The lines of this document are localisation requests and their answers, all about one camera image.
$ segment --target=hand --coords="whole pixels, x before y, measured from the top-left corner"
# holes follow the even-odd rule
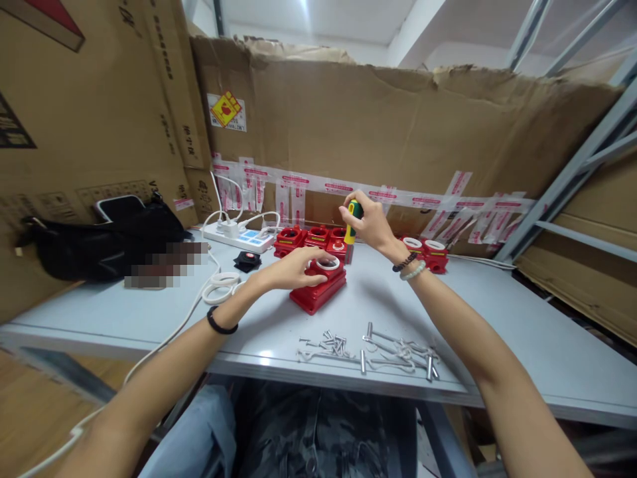
[[[326,282],[327,277],[320,274],[316,276],[305,275],[307,263],[312,259],[335,260],[336,258],[316,246],[297,248],[283,259],[258,271],[252,277],[266,290],[314,287],[315,285]]]
[[[347,210],[352,199],[356,199],[362,206],[362,219],[355,218]],[[345,198],[344,206],[338,209],[343,216],[343,221],[353,227],[365,243],[387,259],[399,264],[407,258],[409,255],[407,246],[394,237],[380,202],[372,201],[362,191],[354,191]]]

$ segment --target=black wristband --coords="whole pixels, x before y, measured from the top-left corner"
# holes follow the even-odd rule
[[[210,310],[208,311],[208,313],[206,314],[207,318],[208,318],[208,323],[210,324],[210,326],[212,327],[212,330],[214,330],[217,333],[220,333],[221,335],[230,335],[230,334],[234,334],[237,329],[239,328],[239,324],[235,325],[234,327],[232,327],[231,329],[224,329],[223,327],[219,327],[219,325],[217,324],[217,322],[214,321],[214,318],[212,317],[212,312],[214,312],[214,310],[217,308],[217,305],[213,305]]]
[[[391,270],[393,270],[394,272],[400,272],[402,269],[404,269],[411,261],[413,261],[414,259],[416,259],[416,257],[418,257],[418,253],[417,252],[412,252],[409,257],[407,259],[405,259],[404,261],[402,261],[400,264],[398,264],[397,266],[394,266],[391,268]]]

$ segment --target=wooden floor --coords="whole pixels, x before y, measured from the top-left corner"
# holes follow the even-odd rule
[[[74,357],[119,390],[129,362]],[[22,365],[0,351],[0,478],[16,478],[40,463],[68,439],[68,432],[97,407],[65,385]],[[53,477],[57,462],[38,478]]]

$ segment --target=yellow and green screwdriver handle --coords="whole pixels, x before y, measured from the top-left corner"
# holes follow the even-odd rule
[[[347,206],[347,210],[357,219],[361,219],[363,217],[363,206],[361,206],[356,199],[352,199],[350,201],[350,204]],[[348,224],[347,232],[345,233],[345,244],[352,245],[355,239],[356,231]]]

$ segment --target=gray table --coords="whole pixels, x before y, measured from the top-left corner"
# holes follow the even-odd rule
[[[225,272],[239,250],[213,243]],[[276,260],[272,251],[263,264]],[[113,395],[107,385],[67,353],[139,360],[182,321],[212,263],[189,267],[178,287],[124,289],[121,283],[84,285],[0,327],[0,345],[17,358],[73,386],[97,403]],[[637,430],[637,366],[608,348],[528,291],[510,274],[452,259],[441,279],[500,334],[531,374],[558,418]],[[207,310],[200,303],[189,325]],[[436,343],[440,381],[400,370],[368,370],[318,358],[297,360],[299,337],[320,340],[330,329],[358,355],[368,321],[374,329],[423,344]],[[467,406],[483,406],[466,368],[441,338],[409,286],[371,248],[357,244],[347,284],[315,316],[284,291],[268,293],[248,311],[239,331],[210,365],[210,372],[268,378]]]

